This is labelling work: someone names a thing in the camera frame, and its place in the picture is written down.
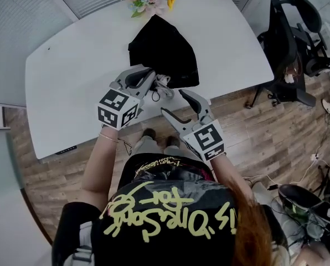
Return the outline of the person's right forearm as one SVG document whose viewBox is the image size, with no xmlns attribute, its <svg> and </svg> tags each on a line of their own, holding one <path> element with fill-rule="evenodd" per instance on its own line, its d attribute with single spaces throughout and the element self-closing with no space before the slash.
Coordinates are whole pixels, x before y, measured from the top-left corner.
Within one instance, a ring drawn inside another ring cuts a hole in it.
<svg viewBox="0 0 330 266">
<path fill-rule="evenodd" d="M 254 199 L 252 189 L 225 154 L 215 157 L 210 160 L 210 163 L 219 183 L 224 185 L 226 182 L 232 182 L 238 186 L 239 190 L 246 198 L 251 200 Z"/>
</svg>

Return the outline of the person's black printed shirt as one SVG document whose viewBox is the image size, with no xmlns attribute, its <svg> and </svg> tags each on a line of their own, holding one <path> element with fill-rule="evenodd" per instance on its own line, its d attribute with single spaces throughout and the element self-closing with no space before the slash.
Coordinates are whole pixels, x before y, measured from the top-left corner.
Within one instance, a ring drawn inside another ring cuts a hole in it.
<svg viewBox="0 0 330 266">
<path fill-rule="evenodd" d="M 104 210 L 64 206 L 52 266 L 289 266 L 271 208 L 215 181 L 201 161 L 137 154 Z"/>
</svg>

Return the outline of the cream hair dryer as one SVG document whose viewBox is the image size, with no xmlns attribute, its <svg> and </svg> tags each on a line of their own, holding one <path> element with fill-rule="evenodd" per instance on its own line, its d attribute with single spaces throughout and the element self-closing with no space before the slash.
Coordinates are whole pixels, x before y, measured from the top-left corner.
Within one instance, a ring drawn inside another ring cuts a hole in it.
<svg viewBox="0 0 330 266">
<path fill-rule="evenodd" d="M 157 99 L 153 101 L 159 101 L 160 99 L 171 100 L 174 98 L 174 90 L 168 87 L 168 83 L 171 80 L 170 76 L 157 74 L 150 90 L 158 95 Z"/>
</svg>

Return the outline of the person's right shoe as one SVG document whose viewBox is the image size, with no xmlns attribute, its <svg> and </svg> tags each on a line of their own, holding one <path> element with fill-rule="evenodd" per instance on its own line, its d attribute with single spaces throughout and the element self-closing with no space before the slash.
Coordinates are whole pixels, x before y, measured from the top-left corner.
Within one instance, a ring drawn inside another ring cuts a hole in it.
<svg viewBox="0 0 330 266">
<path fill-rule="evenodd" d="M 166 141 L 166 147 L 176 147 L 180 148 L 181 142 L 176 136 L 169 136 Z"/>
</svg>

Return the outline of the black desk control panel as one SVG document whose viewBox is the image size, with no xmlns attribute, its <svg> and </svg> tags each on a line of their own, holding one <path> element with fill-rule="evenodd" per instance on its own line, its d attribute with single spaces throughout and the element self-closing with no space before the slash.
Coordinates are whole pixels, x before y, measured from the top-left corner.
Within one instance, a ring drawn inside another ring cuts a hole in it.
<svg viewBox="0 0 330 266">
<path fill-rule="evenodd" d="M 72 147 L 68 147 L 66 149 L 63 149 L 61 151 L 58 151 L 57 153 L 55 153 L 56 155 L 62 155 L 62 154 L 65 154 L 67 152 L 70 152 L 70 151 L 73 151 L 73 150 L 76 150 L 77 149 L 77 146 L 72 146 Z"/>
</svg>

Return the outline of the black mesh office chair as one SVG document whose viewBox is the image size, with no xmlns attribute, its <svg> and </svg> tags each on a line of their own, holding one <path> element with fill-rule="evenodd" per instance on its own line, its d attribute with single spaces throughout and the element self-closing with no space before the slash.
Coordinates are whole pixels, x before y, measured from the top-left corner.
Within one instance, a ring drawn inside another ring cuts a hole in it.
<svg viewBox="0 0 330 266">
<path fill-rule="evenodd" d="M 290 0 L 290 4 L 297 8 L 307 27 L 307 30 L 304 30 L 298 23 L 296 27 L 291 28 L 301 57 L 303 72 L 309 77 L 329 72 L 330 57 L 327 56 L 327 45 L 320 34 L 321 16 L 308 0 Z"/>
<path fill-rule="evenodd" d="M 290 0 L 270 0 L 269 28 L 257 37 L 259 43 L 263 45 L 274 79 L 257 86 L 253 101 L 245 104 L 247 109 L 254 106 L 263 89 L 271 92 L 268 98 L 272 100 L 273 106 L 289 101 L 298 101 L 310 107 L 316 105 L 316 98 L 305 91 L 303 72 L 298 74 L 296 84 L 288 84 L 284 81 L 286 70 L 300 55 L 283 4 L 290 4 Z"/>
</svg>

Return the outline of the small black tripod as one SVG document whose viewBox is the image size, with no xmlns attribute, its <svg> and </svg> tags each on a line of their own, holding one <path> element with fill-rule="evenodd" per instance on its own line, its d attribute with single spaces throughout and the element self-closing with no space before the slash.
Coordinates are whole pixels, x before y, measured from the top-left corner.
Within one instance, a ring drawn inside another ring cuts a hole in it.
<svg viewBox="0 0 330 266">
<path fill-rule="evenodd" d="M 321 166 L 319 166 L 318 168 L 322 174 L 322 182 L 319 186 L 319 194 L 318 194 L 318 196 L 321 197 L 323 195 L 323 192 L 325 191 L 327 185 L 329 184 L 330 166 L 326 164 L 324 168 L 322 168 Z"/>
</svg>

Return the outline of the black fabric bag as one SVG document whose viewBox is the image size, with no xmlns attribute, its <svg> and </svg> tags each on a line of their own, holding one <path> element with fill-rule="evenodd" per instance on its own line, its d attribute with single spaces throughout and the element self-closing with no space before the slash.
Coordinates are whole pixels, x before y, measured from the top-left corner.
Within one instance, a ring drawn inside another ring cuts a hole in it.
<svg viewBox="0 0 330 266">
<path fill-rule="evenodd" d="M 175 26 L 154 15 L 128 44 L 130 65 L 152 68 L 156 75 L 171 77 L 171 89 L 199 85 L 197 60 L 192 46 Z"/>
</svg>

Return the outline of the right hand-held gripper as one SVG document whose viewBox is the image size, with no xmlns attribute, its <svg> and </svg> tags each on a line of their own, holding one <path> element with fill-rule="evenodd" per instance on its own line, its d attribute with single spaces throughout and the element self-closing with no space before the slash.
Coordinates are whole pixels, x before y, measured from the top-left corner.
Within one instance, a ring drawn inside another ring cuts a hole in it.
<svg viewBox="0 0 330 266">
<path fill-rule="evenodd" d="M 197 114 L 198 120 L 181 120 L 166 108 L 161 108 L 163 117 L 173 128 L 183 135 L 183 141 L 200 160 L 210 161 L 223 154 L 223 131 L 219 121 L 211 114 L 209 104 L 205 98 L 197 93 L 179 89 L 179 93 Z"/>
</svg>

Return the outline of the person's left forearm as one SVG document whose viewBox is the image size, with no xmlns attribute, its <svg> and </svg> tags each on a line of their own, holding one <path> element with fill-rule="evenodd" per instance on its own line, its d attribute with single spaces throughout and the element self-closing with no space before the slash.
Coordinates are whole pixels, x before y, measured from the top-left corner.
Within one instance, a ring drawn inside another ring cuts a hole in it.
<svg viewBox="0 0 330 266">
<path fill-rule="evenodd" d="M 117 143 L 118 131 L 103 127 L 82 177 L 80 200 L 98 209 L 103 209 L 108 202 Z"/>
</svg>

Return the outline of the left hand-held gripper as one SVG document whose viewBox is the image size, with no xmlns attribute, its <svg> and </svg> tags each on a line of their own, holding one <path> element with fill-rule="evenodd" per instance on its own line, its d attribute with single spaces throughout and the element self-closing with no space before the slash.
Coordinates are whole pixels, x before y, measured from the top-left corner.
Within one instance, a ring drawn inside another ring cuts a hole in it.
<svg viewBox="0 0 330 266">
<path fill-rule="evenodd" d="M 98 120 L 121 130 L 142 112 L 143 98 L 149 91 L 156 73 L 149 67 L 134 67 L 123 71 L 97 105 Z"/>
</svg>

